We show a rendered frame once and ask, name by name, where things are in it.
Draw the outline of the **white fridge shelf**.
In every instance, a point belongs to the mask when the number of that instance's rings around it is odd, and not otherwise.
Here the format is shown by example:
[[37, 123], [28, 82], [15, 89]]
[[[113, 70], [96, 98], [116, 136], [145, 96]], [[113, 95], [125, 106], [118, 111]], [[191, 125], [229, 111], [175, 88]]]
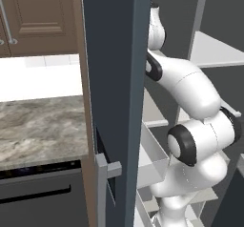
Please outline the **white fridge shelf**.
[[197, 31], [190, 60], [200, 68], [244, 65], [244, 52]]

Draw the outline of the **dark blue-grey fridge door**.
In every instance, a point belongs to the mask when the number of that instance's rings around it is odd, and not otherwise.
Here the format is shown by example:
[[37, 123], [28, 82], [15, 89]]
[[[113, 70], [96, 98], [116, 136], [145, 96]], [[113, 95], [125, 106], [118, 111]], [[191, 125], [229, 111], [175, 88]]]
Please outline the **dark blue-grey fridge door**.
[[116, 174], [98, 222], [133, 227], [151, 0], [83, 0], [94, 150]]

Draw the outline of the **brown wall cupboard door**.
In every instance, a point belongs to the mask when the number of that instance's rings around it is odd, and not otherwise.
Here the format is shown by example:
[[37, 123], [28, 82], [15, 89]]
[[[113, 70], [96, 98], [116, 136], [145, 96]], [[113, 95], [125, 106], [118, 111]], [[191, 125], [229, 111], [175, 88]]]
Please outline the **brown wall cupboard door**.
[[12, 37], [0, 10], [0, 58], [77, 52], [73, 0], [3, 0]]

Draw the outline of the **dark grey dishwasher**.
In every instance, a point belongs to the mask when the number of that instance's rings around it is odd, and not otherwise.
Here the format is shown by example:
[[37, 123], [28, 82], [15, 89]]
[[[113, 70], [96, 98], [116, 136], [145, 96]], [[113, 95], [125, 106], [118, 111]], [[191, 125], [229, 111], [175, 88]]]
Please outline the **dark grey dishwasher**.
[[69, 185], [68, 194], [0, 204], [0, 227], [89, 227], [78, 160], [0, 172], [0, 199]]

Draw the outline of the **brown cabinet side panel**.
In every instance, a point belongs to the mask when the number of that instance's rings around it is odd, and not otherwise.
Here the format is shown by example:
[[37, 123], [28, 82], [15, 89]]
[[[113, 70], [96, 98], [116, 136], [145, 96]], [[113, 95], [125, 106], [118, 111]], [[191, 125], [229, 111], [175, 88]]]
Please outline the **brown cabinet side panel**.
[[90, 95], [90, 80], [87, 58], [87, 45], [84, 26], [83, 0], [73, 0], [73, 14], [76, 28], [77, 49], [81, 71], [82, 92], [84, 100], [85, 119], [87, 127], [88, 154], [82, 160], [82, 176], [85, 191], [89, 227], [97, 227], [95, 163], [92, 127], [92, 107]]

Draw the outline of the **white fridge drawer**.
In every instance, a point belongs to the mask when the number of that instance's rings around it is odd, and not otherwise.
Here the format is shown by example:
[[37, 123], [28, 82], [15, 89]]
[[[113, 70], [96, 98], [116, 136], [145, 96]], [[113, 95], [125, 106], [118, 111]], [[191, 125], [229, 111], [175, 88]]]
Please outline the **white fridge drawer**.
[[141, 125], [141, 139], [137, 172], [137, 188], [144, 188], [164, 180], [169, 157], [149, 128]]

